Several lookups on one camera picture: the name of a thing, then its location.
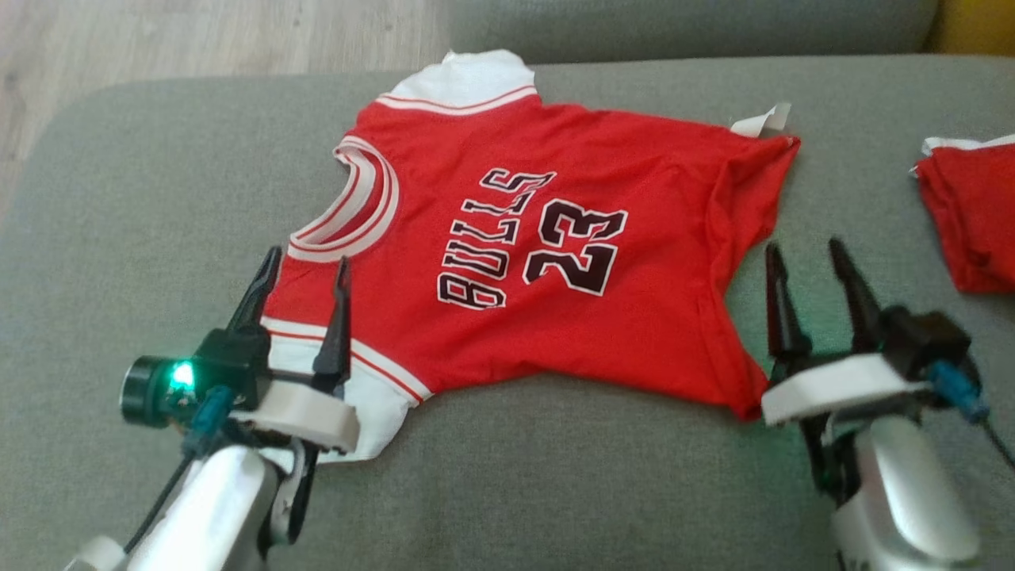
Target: gray cushion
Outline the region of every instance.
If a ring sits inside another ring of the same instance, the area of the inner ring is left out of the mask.
[[[452,47],[532,63],[891,54],[921,49],[936,0],[452,0]]]
[[[955,292],[906,173],[924,136],[1015,131],[1015,61],[536,71],[551,101],[712,123],[792,100],[803,147],[776,236],[817,345],[849,344],[825,255],[837,233],[883,302],[943,308],[972,334],[996,426],[1015,441],[1015,303]],[[357,110],[403,76],[133,84],[53,122],[0,226],[0,569],[58,569],[96,533],[129,537],[172,472],[180,437],[123,424],[124,370],[141,354],[188,354],[225,323],[268,245],[333,199],[344,173],[330,151]],[[755,249],[727,299],[748,350],[767,363],[762,273]],[[927,428],[983,530],[988,567],[1015,560],[1012,475],[956,414],[930,415]],[[410,413],[377,460],[323,468],[303,537],[271,561],[826,569],[830,512],[795,430],[545,375],[438,396]]]

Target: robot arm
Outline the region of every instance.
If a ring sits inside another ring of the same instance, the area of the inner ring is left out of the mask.
[[[989,429],[969,337],[940,312],[882,310],[842,242],[829,246],[854,336],[849,352],[818,355],[800,328],[779,246],[766,248],[775,365],[765,422],[799,424],[815,486],[835,502],[841,569],[978,568],[979,537],[921,430],[924,409],[953,407]]]
[[[227,328],[212,331],[193,357],[142,357],[127,372],[124,419],[181,427],[184,458],[126,547],[96,538],[66,569],[260,571],[271,547],[296,541],[318,453],[354,451],[359,423],[333,397],[350,373],[347,263],[339,264],[315,373],[300,377],[269,369],[271,338],[260,325],[280,260],[272,247]],[[146,534],[188,467],[180,495]]]

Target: gray couch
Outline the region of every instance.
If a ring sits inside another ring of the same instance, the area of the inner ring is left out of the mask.
[[[803,147],[775,237],[819,348],[849,343],[824,241],[843,236],[883,302],[943,308],[973,337],[1015,441],[1015,302],[961,296],[906,170],[928,135],[1015,131],[1015,61],[787,57],[536,66],[548,102],[728,124],[794,103]],[[124,540],[179,436],[122,423],[123,371],[220,326],[269,244],[344,174],[356,111],[404,73],[184,80],[95,93],[50,126],[0,226],[0,569],[58,569]],[[763,365],[760,252],[727,297]],[[927,419],[984,538],[1015,561],[1011,474],[955,414]],[[541,375],[442,395],[376,460],[318,473],[276,569],[830,569],[831,505],[795,430]]]

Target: bulls jersey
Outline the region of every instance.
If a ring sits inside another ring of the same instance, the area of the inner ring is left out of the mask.
[[[723,296],[771,231],[798,146],[543,104],[514,54],[449,55],[335,149],[348,183],[292,233],[265,307],[272,367],[310,372],[348,256],[351,459],[437,392],[542,371],[754,418],[765,377]]]

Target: wooden floor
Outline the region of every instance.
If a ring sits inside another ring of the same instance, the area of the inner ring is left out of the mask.
[[[444,0],[0,0],[0,218],[53,116],[144,79],[415,69]]]

